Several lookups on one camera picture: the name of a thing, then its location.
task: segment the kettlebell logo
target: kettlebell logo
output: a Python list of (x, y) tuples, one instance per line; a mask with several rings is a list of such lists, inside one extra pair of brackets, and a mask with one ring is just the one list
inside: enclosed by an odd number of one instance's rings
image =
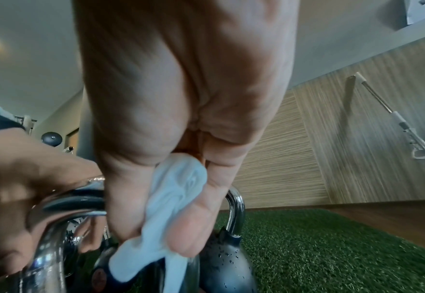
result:
[(103, 292), (106, 287), (107, 276), (102, 268), (97, 269), (92, 275), (92, 289), (94, 293)]

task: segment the white cloth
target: white cloth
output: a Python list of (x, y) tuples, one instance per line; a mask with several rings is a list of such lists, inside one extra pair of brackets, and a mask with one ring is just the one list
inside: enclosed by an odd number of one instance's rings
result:
[(173, 153), (156, 167), (142, 235), (124, 242), (109, 261), (117, 281), (128, 282), (145, 266), (164, 258), (163, 293), (180, 290), (188, 259), (169, 250), (164, 234), (177, 214), (200, 194), (206, 179), (206, 168), (184, 153)]

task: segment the white ceiling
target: white ceiling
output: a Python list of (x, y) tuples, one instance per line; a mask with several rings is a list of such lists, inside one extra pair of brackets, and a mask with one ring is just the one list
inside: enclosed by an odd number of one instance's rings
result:
[[(404, 0), (301, 0), (290, 86), (425, 37)], [(0, 0), (0, 106), (39, 122), (82, 88), (70, 0)]]

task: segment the hand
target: hand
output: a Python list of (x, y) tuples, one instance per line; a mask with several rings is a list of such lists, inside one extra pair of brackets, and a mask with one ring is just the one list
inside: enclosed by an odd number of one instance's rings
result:
[(298, 0), (74, 0), (110, 230), (139, 235), (155, 165), (173, 151), (208, 181), (169, 229), (200, 252), (290, 80)]
[[(20, 128), (0, 131), (0, 258), (7, 274), (25, 267), (35, 252), (47, 223), (26, 229), (26, 216), (33, 205), (53, 190), (100, 175), (97, 165), (61, 153), (28, 136)], [(83, 250), (99, 247), (104, 217), (94, 220), (97, 242), (83, 240)]]

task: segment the human hand holding cloth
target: human hand holding cloth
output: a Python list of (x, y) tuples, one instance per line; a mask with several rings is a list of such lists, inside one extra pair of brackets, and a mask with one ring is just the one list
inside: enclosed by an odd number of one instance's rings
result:
[(193, 257), (291, 77), (298, 0), (74, 0), (108, 224), (136, 237), (155, 166), (206, 161), (201, 194), (167, 232)]

